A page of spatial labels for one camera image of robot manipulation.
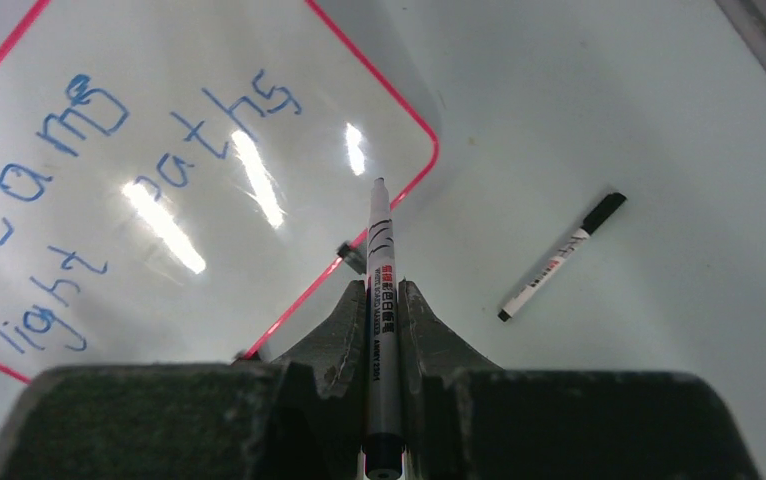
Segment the white whiteboard marker pen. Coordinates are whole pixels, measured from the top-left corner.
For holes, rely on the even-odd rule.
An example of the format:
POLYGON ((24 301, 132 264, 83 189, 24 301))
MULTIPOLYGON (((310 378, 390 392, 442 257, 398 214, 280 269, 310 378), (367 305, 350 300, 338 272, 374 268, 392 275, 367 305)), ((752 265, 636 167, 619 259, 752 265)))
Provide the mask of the white whiteboard marker pen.
POLYGON ((394 228, 389 192, 374 180, 366 243, 368 367, 366 421, 362 441, 364 472, 369 479, 403 475, 401 380, 399 367, 398 291, 394 228))

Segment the pink-framed whiteboard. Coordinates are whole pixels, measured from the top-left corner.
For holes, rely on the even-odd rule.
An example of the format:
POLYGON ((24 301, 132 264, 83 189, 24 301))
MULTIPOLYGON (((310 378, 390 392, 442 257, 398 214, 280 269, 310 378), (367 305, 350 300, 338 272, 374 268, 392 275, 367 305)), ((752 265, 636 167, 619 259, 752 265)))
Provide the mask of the pink-framed whiteboard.
POLYGON ((0 370, 257 347, 438 155, 314 1, 39 1, 0 47, 0 370))

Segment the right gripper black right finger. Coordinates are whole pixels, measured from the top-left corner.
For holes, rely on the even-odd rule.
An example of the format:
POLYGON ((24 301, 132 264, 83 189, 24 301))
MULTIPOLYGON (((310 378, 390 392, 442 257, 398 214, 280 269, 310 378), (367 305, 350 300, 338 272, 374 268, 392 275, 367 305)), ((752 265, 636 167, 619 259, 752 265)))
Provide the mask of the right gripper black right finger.
POLYGON ((504 369, 399 286, 417 479, 756 479, 724 400, 686 372, 504 369))

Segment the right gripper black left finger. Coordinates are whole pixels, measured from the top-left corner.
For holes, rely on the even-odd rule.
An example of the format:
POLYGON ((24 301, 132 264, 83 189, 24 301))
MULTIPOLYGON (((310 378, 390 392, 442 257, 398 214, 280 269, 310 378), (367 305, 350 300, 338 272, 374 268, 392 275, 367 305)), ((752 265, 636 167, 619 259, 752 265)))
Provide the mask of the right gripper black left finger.
POLYGON ((0 429, 0 479, 355 479, 366 294, 271 361, 47 370, 0 429))

